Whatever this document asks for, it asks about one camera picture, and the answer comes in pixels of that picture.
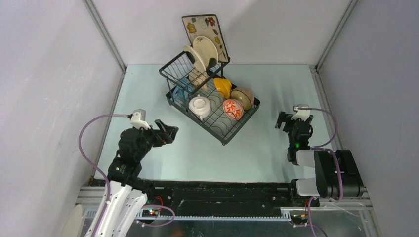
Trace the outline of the blue floral mug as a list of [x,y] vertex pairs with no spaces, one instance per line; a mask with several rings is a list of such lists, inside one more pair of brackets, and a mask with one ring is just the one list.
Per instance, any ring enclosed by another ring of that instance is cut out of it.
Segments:
[[194,90],[193,86],[190,84],[187,78],[182,78],[179,82],[181,86],[176,86],[172,93],[174,100],[190,100]]

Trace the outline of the white two-handled soup bowl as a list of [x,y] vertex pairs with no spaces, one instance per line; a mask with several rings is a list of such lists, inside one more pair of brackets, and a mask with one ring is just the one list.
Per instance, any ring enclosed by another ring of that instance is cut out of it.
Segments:
[[188,107],[201,121],[203,121],[211,112],[211,103],[209,99],[199,94],[190,100]]

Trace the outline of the tan bowl with dark rim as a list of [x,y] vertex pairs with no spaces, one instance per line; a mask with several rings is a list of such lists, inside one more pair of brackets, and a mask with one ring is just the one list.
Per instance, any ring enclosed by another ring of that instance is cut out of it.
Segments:
[[245,111],[250,110],[254,105],[254,94],[247,87],[236,87],[230,93],[231,99],[239,100]]

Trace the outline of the orange patterned white bowl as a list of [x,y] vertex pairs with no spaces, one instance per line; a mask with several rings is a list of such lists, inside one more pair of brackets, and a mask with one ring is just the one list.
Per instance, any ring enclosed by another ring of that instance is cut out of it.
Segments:
[[240,120],[244,114],[242,103],[236,99],[227,99],[222,104],[223,111],[234,120]]

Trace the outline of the beige ceramic mug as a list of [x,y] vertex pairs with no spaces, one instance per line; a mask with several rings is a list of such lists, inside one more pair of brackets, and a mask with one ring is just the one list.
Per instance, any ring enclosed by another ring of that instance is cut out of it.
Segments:
[[192,69],[192,71],[188,74],[188,80],[191,82],[191,84],[194,87],[198,87],[201,84],[203,85],[201,87],[202,91],[207,91],[208,87],[207,85],[204,83],[204,81],[207,79],[208,75],[206,72],[200,72],[197,69]]

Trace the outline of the yellow orange bowl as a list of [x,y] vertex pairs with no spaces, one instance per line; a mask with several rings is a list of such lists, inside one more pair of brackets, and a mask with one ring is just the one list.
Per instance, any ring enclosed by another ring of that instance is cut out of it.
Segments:
[[229,99],[232,89],[232,83],[230,80],[225,78],[214,78],[213,82],[220,95],[225,99]]

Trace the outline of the beige saucer plate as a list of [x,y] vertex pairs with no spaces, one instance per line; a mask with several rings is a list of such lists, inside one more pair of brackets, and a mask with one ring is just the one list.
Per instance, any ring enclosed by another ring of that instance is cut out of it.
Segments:
[[207,68],[215,67],[218,63],[218,51],[214,43],[205,36],[197,36],[193,40],[193,49],[200,55]]
[[191,46],[185,45],[183,49],[195,69],[201,73],[205,72],[206,68],[200,55]]

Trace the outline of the square floral ceramic plate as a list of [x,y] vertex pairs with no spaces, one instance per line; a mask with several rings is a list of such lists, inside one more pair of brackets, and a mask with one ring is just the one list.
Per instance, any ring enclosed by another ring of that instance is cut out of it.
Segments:
[[197,36],[209,38],[216,46],[218,52],[218,61],[229,62],[229,55],[224,42],[218,17],[215,14],[186,15],[182,16],[185,31],[190,44]]

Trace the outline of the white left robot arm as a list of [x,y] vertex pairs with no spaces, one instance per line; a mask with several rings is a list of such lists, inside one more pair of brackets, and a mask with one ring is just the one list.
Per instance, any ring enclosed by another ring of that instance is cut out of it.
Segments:
[[118,150],[104,176],[105,193],[87,237],[124,237],[143,206],[152,205],[156,192],[149,187],[136,188],[134,183],[142,169],[141,161],[156,147],[171,144],[179,131],[155,120],[158,129],[144,121],[120,134]]

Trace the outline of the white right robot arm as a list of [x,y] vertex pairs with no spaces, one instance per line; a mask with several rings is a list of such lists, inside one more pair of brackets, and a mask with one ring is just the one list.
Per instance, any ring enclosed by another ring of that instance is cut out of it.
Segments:
[[308,196],[335,200],[360,198],[365,186],[352,152],[309,146],[313,135],[313,118],[313,115],[300,116],[281,111],[275,124],[276,129],[282,129],[288,136],[288,162],[315,170],[313,178],[291,180],[288,202],[293,206],[301,206]]

